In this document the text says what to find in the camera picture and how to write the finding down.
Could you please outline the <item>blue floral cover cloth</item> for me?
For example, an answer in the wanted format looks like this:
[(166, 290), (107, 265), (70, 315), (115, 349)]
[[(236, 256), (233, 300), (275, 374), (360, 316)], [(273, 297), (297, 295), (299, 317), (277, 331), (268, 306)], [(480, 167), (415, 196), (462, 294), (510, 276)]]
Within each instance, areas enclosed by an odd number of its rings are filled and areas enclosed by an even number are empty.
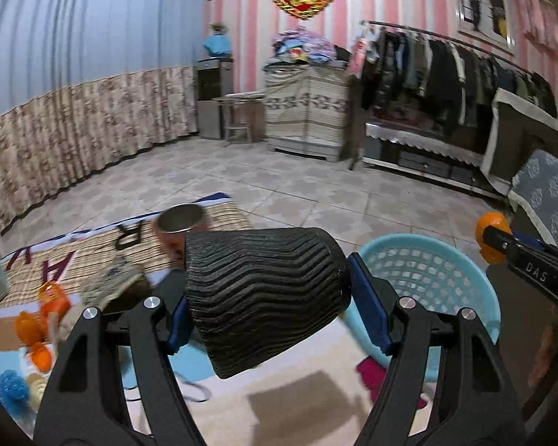
[(558, 247), (558, 158), (535, 150), (512, 178), (508, 199), (528, 216), (544, 243)]

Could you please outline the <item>orange tangerine back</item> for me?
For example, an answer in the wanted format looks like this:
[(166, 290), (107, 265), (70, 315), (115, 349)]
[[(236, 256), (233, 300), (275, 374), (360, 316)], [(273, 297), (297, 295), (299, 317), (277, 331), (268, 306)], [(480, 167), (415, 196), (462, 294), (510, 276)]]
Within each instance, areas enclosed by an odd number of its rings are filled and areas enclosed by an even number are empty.
[(30, 348), (35, 343), (42, 342), (44, 339), (44, 331), (40, 321), (34, 314), (27, 311), (22, 311), (17, 316), (15, 331), (18, 339), (27, 348)]

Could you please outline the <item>pile of clothes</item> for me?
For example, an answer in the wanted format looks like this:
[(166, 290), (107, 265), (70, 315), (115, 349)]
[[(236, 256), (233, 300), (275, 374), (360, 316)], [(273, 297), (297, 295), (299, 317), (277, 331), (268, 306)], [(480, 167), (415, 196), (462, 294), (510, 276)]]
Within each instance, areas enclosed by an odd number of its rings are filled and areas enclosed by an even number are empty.
[(273, 62), (288, 65), (345, 65), (351, 57), (346, 49), (302, 25), (276, 34), (272, 48)]

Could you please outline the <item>black textured flat case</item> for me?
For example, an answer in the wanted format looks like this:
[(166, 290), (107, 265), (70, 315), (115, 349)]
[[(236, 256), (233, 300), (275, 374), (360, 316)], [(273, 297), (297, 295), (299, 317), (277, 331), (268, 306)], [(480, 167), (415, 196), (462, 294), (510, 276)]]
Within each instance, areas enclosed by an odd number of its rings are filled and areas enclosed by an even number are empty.
[(106, 305), (105, 313), (123, 313), (142, 303), (150, 296), (158, 297), (169, 314), (172, 314), (184, 297), (187, 274), (180, 269), (169, 270), (155, 286), (141, 276), (122, 294)]

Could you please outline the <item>low bench with lace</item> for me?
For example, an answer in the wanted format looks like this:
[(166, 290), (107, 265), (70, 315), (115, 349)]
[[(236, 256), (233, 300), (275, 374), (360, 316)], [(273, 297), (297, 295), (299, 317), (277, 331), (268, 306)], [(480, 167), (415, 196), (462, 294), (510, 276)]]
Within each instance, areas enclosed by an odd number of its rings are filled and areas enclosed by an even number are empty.
[(366, 166), (502, 201), (503, 194), (481, 172), (482, 159), (471, 150), (407, 129), (381, 122), (365, 125), (362, 162)]

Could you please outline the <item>cream plastic lid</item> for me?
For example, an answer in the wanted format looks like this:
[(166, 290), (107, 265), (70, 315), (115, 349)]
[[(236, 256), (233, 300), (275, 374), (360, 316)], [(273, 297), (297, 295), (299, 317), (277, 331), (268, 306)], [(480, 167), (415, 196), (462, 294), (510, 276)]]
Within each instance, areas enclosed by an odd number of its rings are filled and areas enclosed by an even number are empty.
[(29, 394), (28, 405), (35, 413), (40, 409), (48, 381), (49, 375), (42, 372), (31, 372), (25, 378)]

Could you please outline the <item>water dispenser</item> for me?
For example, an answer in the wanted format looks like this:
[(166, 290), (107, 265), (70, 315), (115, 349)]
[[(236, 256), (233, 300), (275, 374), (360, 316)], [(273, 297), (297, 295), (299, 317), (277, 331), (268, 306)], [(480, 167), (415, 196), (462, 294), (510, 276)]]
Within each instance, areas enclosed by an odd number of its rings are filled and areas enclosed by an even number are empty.
[(197, 128), (200, 138), (222, 140), (224, 117), (219, 99), (234, 91), (234, 60), (206, 58), (196, 65)]

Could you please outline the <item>black ribbed paper cup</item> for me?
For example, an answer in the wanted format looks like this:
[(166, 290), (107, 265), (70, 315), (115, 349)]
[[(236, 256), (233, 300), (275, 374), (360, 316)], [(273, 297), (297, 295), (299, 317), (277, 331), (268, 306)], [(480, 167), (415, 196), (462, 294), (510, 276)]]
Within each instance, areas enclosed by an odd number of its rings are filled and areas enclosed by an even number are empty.
[(317, 227), (199, 232), (185, 251), (188, 307), (220, 379), (306, 340), (352, 300), (346, 255)]

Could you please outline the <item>orange snack wrapper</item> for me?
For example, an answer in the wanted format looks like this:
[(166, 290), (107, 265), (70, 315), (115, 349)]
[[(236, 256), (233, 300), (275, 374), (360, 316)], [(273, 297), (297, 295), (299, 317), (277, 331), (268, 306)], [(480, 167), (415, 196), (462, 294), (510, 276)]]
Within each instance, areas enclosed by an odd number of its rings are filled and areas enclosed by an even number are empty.
[(38, 301), (43, 319), (48, 319), (51, 314), (55, 314), (60, 320), (71, 307), (64, 290), (53, 281), (46, 282), (39, 288)]

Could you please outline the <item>blue floral curtain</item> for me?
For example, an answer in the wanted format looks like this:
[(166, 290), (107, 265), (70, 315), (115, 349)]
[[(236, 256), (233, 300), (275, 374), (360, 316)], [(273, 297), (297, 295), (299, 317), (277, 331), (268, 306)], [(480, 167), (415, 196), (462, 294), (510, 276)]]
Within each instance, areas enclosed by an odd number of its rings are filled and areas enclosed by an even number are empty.
[(197, 130), (204, 0), (0, 0), (0, 230)]

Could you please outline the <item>blue plastic bag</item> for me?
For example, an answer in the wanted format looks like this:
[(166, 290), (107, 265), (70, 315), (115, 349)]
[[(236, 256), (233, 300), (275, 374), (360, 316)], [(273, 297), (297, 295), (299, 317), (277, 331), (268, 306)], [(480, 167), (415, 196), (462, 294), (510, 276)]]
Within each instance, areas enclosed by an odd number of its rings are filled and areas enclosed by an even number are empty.
[(21, 417), (28, 408), (29, 389), (26, 382), (12, 369), (0, 375), (0, 402), (13, 417)]

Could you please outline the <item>clothes rack with garments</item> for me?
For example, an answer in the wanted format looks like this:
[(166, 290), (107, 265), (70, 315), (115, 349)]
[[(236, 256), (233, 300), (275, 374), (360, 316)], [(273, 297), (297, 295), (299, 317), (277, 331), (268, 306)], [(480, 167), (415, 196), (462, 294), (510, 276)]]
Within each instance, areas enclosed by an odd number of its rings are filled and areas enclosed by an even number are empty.
[(362, 21), (347, 72), (353, 82), (357, 161), (365, 125), (381, 122), (471, 150), (483, 162), (500, 92), (544, 117), (558, 118), (554, 91), (542, 75), (426, 30)]

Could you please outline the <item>framed wall picture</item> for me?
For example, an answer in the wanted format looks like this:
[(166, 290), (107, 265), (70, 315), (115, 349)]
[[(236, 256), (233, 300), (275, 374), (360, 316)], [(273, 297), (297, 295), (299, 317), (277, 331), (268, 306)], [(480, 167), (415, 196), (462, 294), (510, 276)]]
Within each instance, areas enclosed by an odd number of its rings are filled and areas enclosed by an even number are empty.
[(459, 0), (459, 33), (514, 54), (507, 0)]

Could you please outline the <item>pink metal-lined cup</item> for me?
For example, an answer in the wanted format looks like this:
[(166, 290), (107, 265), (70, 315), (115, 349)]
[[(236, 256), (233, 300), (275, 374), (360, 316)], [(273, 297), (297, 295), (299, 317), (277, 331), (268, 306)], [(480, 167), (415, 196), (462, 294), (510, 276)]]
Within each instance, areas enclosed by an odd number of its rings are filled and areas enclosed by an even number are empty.
[(161, 248), (175, 267), (184, 269), (186, 235), (206, 232), (209, 221), (203, 206), (197, 203), (179, 204), (162, 211), (154, 220), (153, 229)]

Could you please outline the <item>small stool table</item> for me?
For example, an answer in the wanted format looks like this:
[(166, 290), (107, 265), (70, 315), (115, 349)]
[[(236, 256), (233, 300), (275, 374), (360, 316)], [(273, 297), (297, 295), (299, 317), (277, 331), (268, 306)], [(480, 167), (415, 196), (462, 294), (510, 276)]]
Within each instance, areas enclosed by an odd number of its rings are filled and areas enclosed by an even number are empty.
[(232, 143), (254, 143), (254, 130), (263, 92), (231, 93), (214, 99), (221, 111), (225, 147)]

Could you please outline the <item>cartoon patterned table cloth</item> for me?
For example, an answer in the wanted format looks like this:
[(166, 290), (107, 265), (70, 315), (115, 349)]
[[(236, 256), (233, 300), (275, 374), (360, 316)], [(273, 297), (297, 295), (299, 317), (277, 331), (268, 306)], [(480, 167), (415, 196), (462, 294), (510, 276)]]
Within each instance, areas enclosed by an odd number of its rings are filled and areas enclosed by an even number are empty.
[(86, 308), (33, 433), (0, 402), (0, 445), (401, 445), (409, 436), (421, 383), (404, 394), (397, 379), (362, 405), (334, 320), (229, 379), (215, 374), (194, 324), (189, 342), (170, 352), (170, 321), (156, 296), (123, 313)]

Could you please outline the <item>light blue plastic basket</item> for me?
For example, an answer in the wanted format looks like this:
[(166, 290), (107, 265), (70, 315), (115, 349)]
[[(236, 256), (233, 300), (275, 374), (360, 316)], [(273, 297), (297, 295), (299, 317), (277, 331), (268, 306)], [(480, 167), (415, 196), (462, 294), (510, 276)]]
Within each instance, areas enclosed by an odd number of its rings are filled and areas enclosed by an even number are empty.
[(358, 251), (370, 274), (425, 310), (455, 315), (473, 309), (497, 343), (501, 310), (494, 287), (470, 258), (441, 240), (413, 234), (378, 237)]

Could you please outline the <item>orange peel piece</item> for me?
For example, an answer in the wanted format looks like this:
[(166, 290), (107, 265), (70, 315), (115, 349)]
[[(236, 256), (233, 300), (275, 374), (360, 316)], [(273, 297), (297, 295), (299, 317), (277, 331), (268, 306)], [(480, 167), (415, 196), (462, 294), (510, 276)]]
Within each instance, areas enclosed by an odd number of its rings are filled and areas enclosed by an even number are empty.
[(51, 351), (43, 342), (36, 342), (31, 346), (30, 356), (32, 364), (42, 374), (48, 374), (52, 368)]

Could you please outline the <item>cloth covered cabinet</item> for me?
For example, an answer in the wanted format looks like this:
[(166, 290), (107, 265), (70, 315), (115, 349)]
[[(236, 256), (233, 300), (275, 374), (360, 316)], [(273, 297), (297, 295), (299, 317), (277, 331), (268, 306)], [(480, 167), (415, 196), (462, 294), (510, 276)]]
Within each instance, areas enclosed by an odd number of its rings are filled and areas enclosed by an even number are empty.
[(265, 68), (265, 134), (272, 150), (340, 160), (347, 144), (350, 89), (335, 65)]

